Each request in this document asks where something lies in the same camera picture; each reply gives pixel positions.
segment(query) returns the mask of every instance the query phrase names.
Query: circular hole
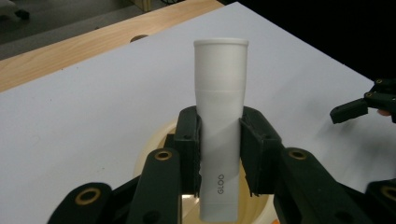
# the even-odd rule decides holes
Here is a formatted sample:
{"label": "circular hole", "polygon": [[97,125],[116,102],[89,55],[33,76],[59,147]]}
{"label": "circular hole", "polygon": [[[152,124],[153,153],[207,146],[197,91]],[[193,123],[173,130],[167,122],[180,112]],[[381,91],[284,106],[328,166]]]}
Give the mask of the circular hole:
{"label": "circular hole", "polygon": [[81,200],[88,201],[88,200],[91,200],[92,198],[94,198],[95,196],[96,196],[96,192],[89,191],[89,192],[86,192],[81,195]]}
{"label": "circular hole", "polygon": [[396,202],[396,188],[390,187],[390,186],[382,186],[381,192],[383,195],[385,195],[387,198],[393,200]]}
{"label": "circular hole", "polygon": [[353,223],[353,216],[350,215],[348,212],[340,211],[335,213],[334,215],[338,220],[345,222],[345,223]]}
{"label": "circular hole", "polygon": [[84,189],[75,199],[78,205],[87,205],[95,202],[100,197],[100,190],[96,188]]}
{"label": "circular hole", "polygon": [[134,41],[136,41],[138,39],[144,38],[146,36],[148,36],[148,35],[137,35],[137,36],[135,36],[134,38],[131,39],[130,43],[132,43],[132,42],[134,42]]}
{"label": "circular hole", "polygon": [[172,157],[172,152],[166,150],[157,152],[157,154],[155,154],[155,159],[159,161],[166,161],[169,160],[169,158],[171,157]]}
{"label": "circular hole", "polygon": [[160,220],[161,213],[159,211],[149,211],[143,215],[143,222],[145,224],[157,223]]}
{"label": "circular hole", "polygon": [[293,151],[290,151],[290,152],[289,152],[289,155],[290,155],[291,157],[293,157],[294,159],[300,160],[300,161],[306,159],[306,154],[303,153],[303,152],[300,151],[300,150],[293,150]]}

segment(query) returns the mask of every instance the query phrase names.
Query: white cup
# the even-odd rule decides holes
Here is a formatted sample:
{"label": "white cup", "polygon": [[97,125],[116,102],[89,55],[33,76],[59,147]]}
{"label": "white cup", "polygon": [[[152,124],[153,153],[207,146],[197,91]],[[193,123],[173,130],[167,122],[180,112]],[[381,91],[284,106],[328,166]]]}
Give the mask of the white cup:
{"label": "white cup", "polygon": [[194,46],[195,98],[202,121],[200,218],[236,221],[248,41],[211,38],[194,41]]}

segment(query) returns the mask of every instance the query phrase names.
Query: wooden table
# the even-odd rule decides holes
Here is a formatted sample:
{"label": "wooden table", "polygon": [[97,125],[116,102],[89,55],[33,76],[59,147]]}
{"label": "wooden table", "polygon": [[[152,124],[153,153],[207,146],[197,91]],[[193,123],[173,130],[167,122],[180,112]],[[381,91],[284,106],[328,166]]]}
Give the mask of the wooden table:
{"label": "wooden table", "polygon": [[0,92],[129,44],[137,35],[156,34],[222,6],[216,0],[183,1],[85,35],[5,59],[0,61]]}

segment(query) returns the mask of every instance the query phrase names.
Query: white table surface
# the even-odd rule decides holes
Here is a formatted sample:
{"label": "white table surface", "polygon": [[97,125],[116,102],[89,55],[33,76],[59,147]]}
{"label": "white table surface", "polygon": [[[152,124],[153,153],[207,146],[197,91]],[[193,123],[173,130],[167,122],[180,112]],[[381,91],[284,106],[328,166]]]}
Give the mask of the white table surface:
{"label": "white table surface", "polygon": [[152,134],[195,105],[193,44],[249,40],[245,105],[286,147],[314,153],[364,191],[396,176],[396,125],[371,109],[332,124],[330,111],[372,81],[238,3],[0,93],[0,223],[46,223],[72,189],[132,178]]}

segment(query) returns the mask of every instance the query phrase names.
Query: brass rivet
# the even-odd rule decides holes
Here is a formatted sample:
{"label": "brass rivet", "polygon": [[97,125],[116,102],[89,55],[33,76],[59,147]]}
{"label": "brass rivet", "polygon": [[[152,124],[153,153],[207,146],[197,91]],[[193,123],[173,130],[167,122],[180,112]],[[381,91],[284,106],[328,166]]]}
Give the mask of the brass rivet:
{"label": "brass rivet", "polygon": [[298,149],[291,150],[289,152],[289,156],[299,161],[303,161],[306,159],[306,154]]}
{"label": "brass rivet", "polygon": [[155,154],[155,159],[158,161],[167,161],[172,157],[172,152],[168,150],[159,151]]}
{"label": "brass rivet", "polygon": [[396,188],[390,187],[390,186],[382,186],[381,193],[385,197],[387,197],[387,198],[393,200],[394,202],[396,202]]}
{"label": "brass rivet", "polygon": [[100,197],[100,190],[96,188],[87,188],[78,194],[75,199],[78,205],[87,205],[95,202]]}

